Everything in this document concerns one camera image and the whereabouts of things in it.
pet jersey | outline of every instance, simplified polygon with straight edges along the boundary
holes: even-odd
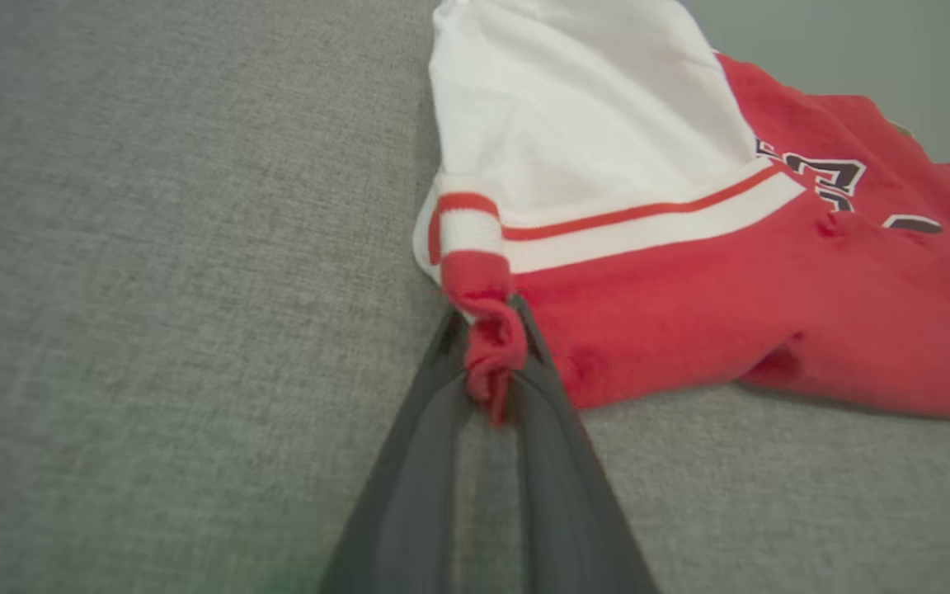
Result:
[[[950,415],[950,166],[717,56],[671,0],[446,0],[421,267],[495,417],[531,305],[597,406],[744,379]]]

white fabric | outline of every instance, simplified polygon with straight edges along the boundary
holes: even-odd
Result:
[[[446,210],[441,215],[439,225],[442,258],[452,252],[505,253],[501,223],[497,222],[493,214],[470,208]]]
[[[763,167],[721,65],[674,0],[445,0],[434,23],[442,165],[414,251],[436,278],[426,235],[442,192],[482,193],[502,225],[542,227],[694,202]],[[506,241],[505,253],[513,271],[534,271],[713,237],[799,193],[786,181],[775,186],[780,195],[713,207],[719,214]]]

red fabric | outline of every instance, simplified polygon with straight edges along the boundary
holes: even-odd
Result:
[[[438,199],[429,228],[432,263],[441,263],[442,289],[449,301],[473,320],[468,331],[468,393],[490,414],[495,424],[505,421],[509,381],[523,369],[527,337],[523,323],[508,307],[512,274],[508,260],[499,253],[465,249],[441,252],[441,215],[448,210],[480,210],[498,218],[493,200],[472,192],[457,192]]]
[[[721,61],[763,152],[807,192],[724,237],[518,275],[571,398],[739,379],[950,417],[950,164],[867,98]],[[938,233],[887,229],[894,215]]]
[[[493,203],[493,200],[480,193],[454,192],[439,196],[435,204],[435,213],[430,216],[430,225],[427,229],[427,252],[432,266],[438,266],[442,259],[442,213],[446,210],[461,210],[461,208],[481,210],[487,215],[493,215],[495,219],[501,217],[497,213],[497,205]]]

jersey lettering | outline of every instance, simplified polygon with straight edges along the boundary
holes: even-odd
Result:
[[[806,179],[807,184],[816,189],[819,198],[833,204],[834,211],[855,213],[856,207],[852,199],[856,195],[856,185],[860,183],[860,177],[867,171],[867,165],[854,158],[804,158],[794,152],[780,154],[776,147],[761,139],[757,140],[757,154],[787,165],[792,172]],[[943,231],[939,222],[918,214],[894,214],[882,223],[882,226],[886,229],[904,229],[919,233]]]
[[[815,186],[821,199],[830,202],[834,210],[853,213],[853,195],[856,184],[866,172],[867,166],[852,158],[804,158],[800,154],[784,152],[779,154],[776,148],[764,140],[757,142],[757,154],[780,161],[800,177],[807,177],[810,185]]]

gray fabric surface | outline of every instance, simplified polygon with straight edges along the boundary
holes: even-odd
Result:
[[[434,0],[0,0],[0,593],[312,591],[444,300]],[[950,592],[950,422],[586,415],[668,594]],[[517,592],[508,432],[461,592]]]
[[[950,0],[682,0],[721,52],[806,93],[867,95],[950,161]]]

